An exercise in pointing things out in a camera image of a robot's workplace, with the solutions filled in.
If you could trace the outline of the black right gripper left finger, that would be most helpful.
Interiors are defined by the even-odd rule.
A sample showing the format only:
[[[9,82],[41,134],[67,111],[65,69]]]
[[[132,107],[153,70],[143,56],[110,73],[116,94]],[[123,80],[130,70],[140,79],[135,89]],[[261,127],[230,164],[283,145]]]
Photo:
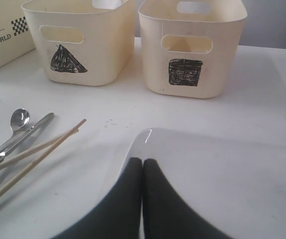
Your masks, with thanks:
[[[143,185],[142,160],[132,157],[108,194],[55,239],[138,239]]]

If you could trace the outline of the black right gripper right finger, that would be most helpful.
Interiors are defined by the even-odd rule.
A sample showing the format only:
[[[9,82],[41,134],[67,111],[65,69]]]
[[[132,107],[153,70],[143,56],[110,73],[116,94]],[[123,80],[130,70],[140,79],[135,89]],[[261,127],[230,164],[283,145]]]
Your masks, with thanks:
[[[158,162],[143,163],[143,230],[146,239],[229,239],[174,190]]]

